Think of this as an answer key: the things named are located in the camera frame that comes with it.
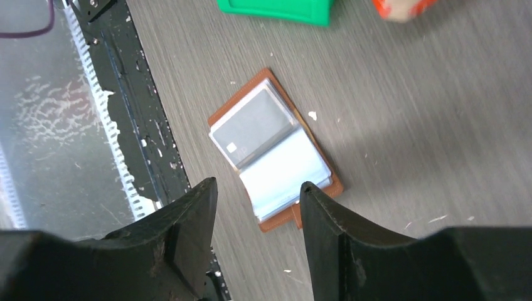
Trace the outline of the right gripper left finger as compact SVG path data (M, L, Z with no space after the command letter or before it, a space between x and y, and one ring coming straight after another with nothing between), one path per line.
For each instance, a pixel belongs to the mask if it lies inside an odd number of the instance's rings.
M209 274L218 188L184 196L100 240L1 232L2 300L217 300Z

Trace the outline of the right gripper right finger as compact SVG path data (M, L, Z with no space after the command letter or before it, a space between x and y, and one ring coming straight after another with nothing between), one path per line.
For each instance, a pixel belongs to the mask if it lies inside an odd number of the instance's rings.
M530 300L531 228L386 229L311 182L301 216L315 300Z

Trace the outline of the brown leather card holder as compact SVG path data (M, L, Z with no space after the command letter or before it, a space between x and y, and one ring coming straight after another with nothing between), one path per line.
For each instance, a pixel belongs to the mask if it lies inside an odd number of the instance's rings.
M339 196L344 186L302 115L268 67L261 69L208 118L209 127L227 113L238 98L265 80L280 93L294 114L297 127L243 168L232 168L244 186L258 227L267 233L289 221L294 221L298 228L302 228L300 188L304 182L315 184L331 198Z

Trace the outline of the green plastic card bin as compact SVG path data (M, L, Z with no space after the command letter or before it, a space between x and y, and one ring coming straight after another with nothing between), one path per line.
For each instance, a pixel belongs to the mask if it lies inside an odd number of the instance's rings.
M217 0L228 14L283 19L314 26L328 26L334 1L330 0Z

